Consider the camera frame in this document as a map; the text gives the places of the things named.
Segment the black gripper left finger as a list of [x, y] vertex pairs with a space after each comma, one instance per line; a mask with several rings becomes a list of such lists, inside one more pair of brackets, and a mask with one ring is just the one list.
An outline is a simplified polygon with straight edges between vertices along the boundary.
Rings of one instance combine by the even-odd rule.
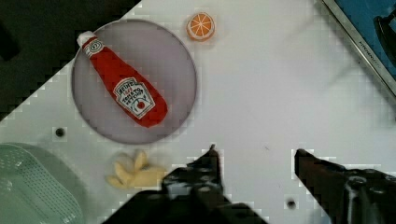
[[220, 157], [216, 145], [198, 159], [176, 168], [162, 180], [167, 215], [210, 215], [228, 203], [224, 197]]

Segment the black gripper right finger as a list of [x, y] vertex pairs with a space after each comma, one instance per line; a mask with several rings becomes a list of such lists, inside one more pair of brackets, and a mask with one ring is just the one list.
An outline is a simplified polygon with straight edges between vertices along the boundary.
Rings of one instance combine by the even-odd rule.
[[347, 169], [304, 149], [294, 155], [294, 173], [332, 224], [396, 224], [396, 182], [376, 169]]

